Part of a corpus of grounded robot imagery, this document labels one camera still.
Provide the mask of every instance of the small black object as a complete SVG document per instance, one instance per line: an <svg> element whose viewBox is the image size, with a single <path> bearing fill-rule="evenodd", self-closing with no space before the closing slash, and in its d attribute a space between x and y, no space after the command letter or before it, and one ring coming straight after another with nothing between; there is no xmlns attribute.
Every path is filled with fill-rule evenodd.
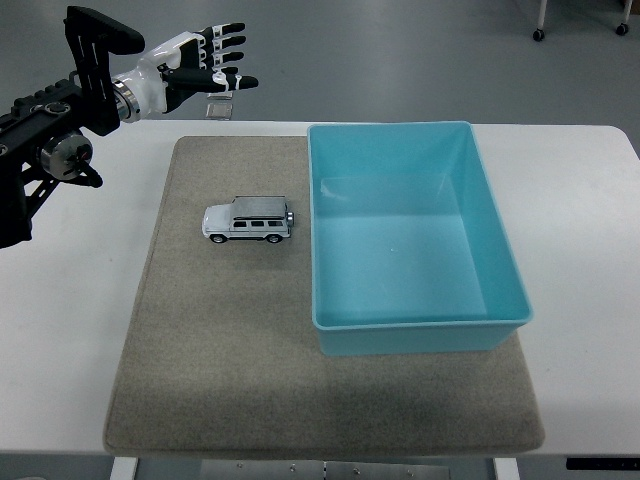
<svg viewBox="0 0 640 480"><path fill-rule="evenodd" d="M541 29L536 29L535 32L533 32L533 39L536 42L541 42L542 40L544 40L544 30Z"/></svg>
<svg viewBox="0 0 640 480"><path fill-rule="evenodd" d="M627 25L626 23L621 23L620 25L618 25L618 28L616 28L616 33L621 37L624 37L627 33L629 33L629 25Z"/></svg>

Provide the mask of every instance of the light blue tray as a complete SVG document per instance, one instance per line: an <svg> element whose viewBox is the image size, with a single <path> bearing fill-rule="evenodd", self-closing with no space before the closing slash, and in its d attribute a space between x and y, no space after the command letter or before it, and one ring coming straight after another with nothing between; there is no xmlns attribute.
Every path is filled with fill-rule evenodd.
<svg viewBox="0 0 640 480"><path fill-rule="evenodd" d="M489 350L528 321L470 124L314 125L308 140L325 354Z"/></svg>

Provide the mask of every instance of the white toy suv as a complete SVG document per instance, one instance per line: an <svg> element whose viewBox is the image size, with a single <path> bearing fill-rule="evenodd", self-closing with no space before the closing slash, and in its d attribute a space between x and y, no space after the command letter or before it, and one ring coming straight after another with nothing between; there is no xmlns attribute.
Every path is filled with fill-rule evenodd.
<svg viewBox="0 0 640 480"><path fill-rule="evenodd" d="M214 243L266 240L278 243L291 236L293 212L285 197L236 197L226 205L207 208L202 234Z"/></svg>

